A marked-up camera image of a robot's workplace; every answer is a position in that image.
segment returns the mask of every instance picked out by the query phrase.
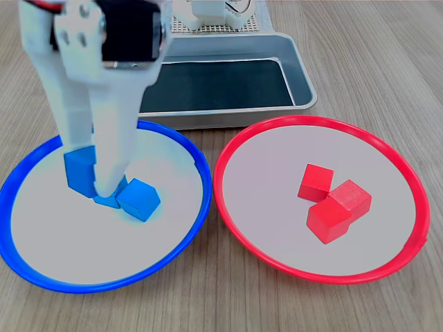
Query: wood grain surface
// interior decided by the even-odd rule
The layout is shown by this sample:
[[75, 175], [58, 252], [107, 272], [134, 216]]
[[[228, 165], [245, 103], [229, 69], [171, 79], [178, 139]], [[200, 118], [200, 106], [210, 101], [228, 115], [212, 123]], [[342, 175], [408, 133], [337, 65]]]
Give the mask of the wood grain surface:
[[[65, 295], [30, 285], [0, 261], [0, 332], [443, 331], [443, 3], [272, 1], [318, 92], [310, 113], [371, 131], [415, 168], [428, 192], [428, 243], [379, 282], [329, 286], [259, 261], [215, 204], [169, 266], [123, 289]], [[0, 1], [0, 183], [57, 133], [21, 49], [17, 3]], [[237, 130], [185, 132], [214, 170]]]

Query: wooden block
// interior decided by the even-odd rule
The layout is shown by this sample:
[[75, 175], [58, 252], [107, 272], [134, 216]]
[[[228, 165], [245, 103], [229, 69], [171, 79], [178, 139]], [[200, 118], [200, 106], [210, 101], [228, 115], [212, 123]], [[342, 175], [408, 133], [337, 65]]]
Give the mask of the wooden block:
[[353, 223], [358, 218], [361, 218], [364, 214], [368, 213], [372, 202], [371, 195], [351, 180], [344, 182], [344, 184], [332, 190], [328, 194], [328, 197], [334, 199], [347, 211], [352, 213], [350, 223]]
[[316, 203], [326, 199], [333, 176], [334, 171], [330, 169], [308, 164], [298, 190], [298, 197]]
[[346, 234], [352, 213], [330, 197], [309, 209], [307, 227], [322, 241], [328, 244]]

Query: gray tray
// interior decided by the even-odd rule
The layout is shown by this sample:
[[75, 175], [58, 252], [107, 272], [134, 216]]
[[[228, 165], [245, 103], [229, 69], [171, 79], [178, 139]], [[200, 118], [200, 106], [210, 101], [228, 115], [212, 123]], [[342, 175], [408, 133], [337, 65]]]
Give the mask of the gray tray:
[[[174, 94], [177, 94], [176, 91], [171, 91], [171, 88], [168, 88], [168, 83], [158, 83], [156, 86], [147, 89], [147, 93], [142, 101], [139, 118], [141, 120], [160, 123], [173, 129], [247, 127], [268, 118], [299, 114], [315, 105], [317, 95], [306, 73], [296, 45], [290, 36], [282, 33], [175, 35], [164, 63], [215, 63], [260, 60], [273, 60], [279, 64], [284, 84], [291, 100], [289, 104], [285, 104], [287, 106], [270, 107], [268, 105], [266, 107], [257, 107], [256, 102], [254, 107], [246, 108], [193, 108], [192, 110], [186, 110], [187, 106], [183, 104], [183, 110], [168, 109], [168, 106], [164, 105], [158, 109], [152, 109], [150, 105], [158, 105], [161, 103], [161, 100], [174, 98]], [[186, 75], [192, 76], [192, 71], [189, 71]], [[210, 73], [208, 77], [204, 77], [205, 82], [211, 82], [209, 75]], [[181, 77], [181, 81], [186, 82], [186, 78], [183, 79], [183, 77]], [[223, 89], [229, 88], [232, 91], [233, 84], [236, 84], [235, 80], [234, 82], [225, 82], [218, 86], [209, 86], [208, 84], [208, 89], [212, 89], [212, 91], [214, 91], [214, 89], [220, 89], [220, 95], [224, 95]], [[262, 86], [266, 86], [266, 82], [261, 82], [261, 84]], [[246, 78], [242, 80], [242, 84], [235, 86], [235, 89], [239, 89], [239, 91], [244, 89], [247, 91], [247, 85], [248, 79]], [[191, 88], [189, 86], [187, 89], [192, 91], [192, 98], [194, 98], [194, 100], [196, 98], [205, 98], [205, 96], [208, 95], [205, 93], [205, 87], [200, 91], [190, 90]], [[253, 91], [252, 93], [249, 91], [247, 96], [248, 98], [254, 98]]]

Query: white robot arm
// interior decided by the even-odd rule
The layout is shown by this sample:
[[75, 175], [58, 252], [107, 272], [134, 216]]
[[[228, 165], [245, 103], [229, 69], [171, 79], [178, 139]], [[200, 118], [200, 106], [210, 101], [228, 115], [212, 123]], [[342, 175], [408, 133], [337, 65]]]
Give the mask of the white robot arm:
[[130, 162], [141, 100], [171, 42], [164, 11], [146, 0], [20, 1], [21, 37], [65, 152], [92, 145], [95, 187], [110, 197]]

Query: plate rim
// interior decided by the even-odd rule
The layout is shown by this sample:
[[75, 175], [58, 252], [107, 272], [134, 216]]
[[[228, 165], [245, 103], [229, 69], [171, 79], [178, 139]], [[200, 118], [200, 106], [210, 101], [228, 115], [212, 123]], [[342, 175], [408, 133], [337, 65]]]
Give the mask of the plate rim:
[[[298, 125], [335, 129], [357, 137], [380, 151], [405, 178], [411, 192], [413, 193], [415, 202], [415, 224], [413, 231], [411, 232], [411, 235], [409, 236], [403, 249], [388, 263], [365, 273], [343, 276], [321, 275], [298, 270], [277, 261], [255, 247], [239, 231], [231, 219], [223, 196], [223, 176], [231, 156], [247, 140], [258, 135], [259, 133], [279, 127]], [[213, 187], [217, 209], [219, 210], [219, 213], [221, 214], [226, 226], [234, 234], [237, 240], [239, 240], [239, 242], [256, 257], [268, 263], [268, 265], [301, 279], [323, 284], [362, 284], [366, 282], [374, 282], [401, 270], [404, 266], [409, 264], [415, 258], [415, 256], [417, 256], [427, 241], [427, 235], [430, 227], [430, 207], [426, 191], [419, 179], [419, 176], [415, 173], [406, 159], [404, 159], [399, 152], [393, 149], [388, 143], [382, 141], [380, 138], [364, 129], [340, 120], [320, 116], [280, 116], [255, 123], [252, 126], [243, 129], [224, 147], [223, 151], [220, 153], [220, 157], [215, 165]]]
[[27, 175], [41, 160], [43, 160], [51, 152], [59, 149], [62, 146], [62, 140], [60, 136], [56, 136], [47, 140], [45, 143], [34, 149], [10, 172], [5, 183], [0, 190], [0, 255], [3, 257], [5, 263], [11, 270], [16, 272], [21, 278], [26, 281], [45, 288], [50, 291], [60, 293], [74, 293], [74, 294], [87, 294], [87, 293], [101, 293], [105, 291], [111, 291], [113, 289], [122, 288], [138, 282], [146, 277], [156, 273], [171, 261], [176, 259], [187, 247], [191, 244], [202, 228], [206, 217], [209, 213], [209, 207], [212, 200], [212, 179], [210, 174], [210, 168], [208, 162], [203, 153], [183, 134], [175, 131], [169, 127], [153, 122], [144, 120], [138, 120], [137, 129], [154, 131], [164, 136], [167, 136], [180, 145], [182, 145], [194, 158], [195, 167], [199, 171], [201, 182], [203, 185], [203, 198], [201, 200], [200, 211], [197, 215], [195, 222], [192, 224], [191, 229], [183, 238], [183, 240], [164, 258], [145, 270], [140, 271], [134, 275], [115, 280], [112, 282], [106, 282], [102, 284], [71, 284], [66, 282], [60, 282], [55, 279], [46, 277], [45, 275], [37, 272], [31, 268], [24, 259], [21, 258], [17, 249], [15, 248], [14, 240], [11, 233], [11, 216], [15, 199], [21, 187], [21, 184], [26, 179]]

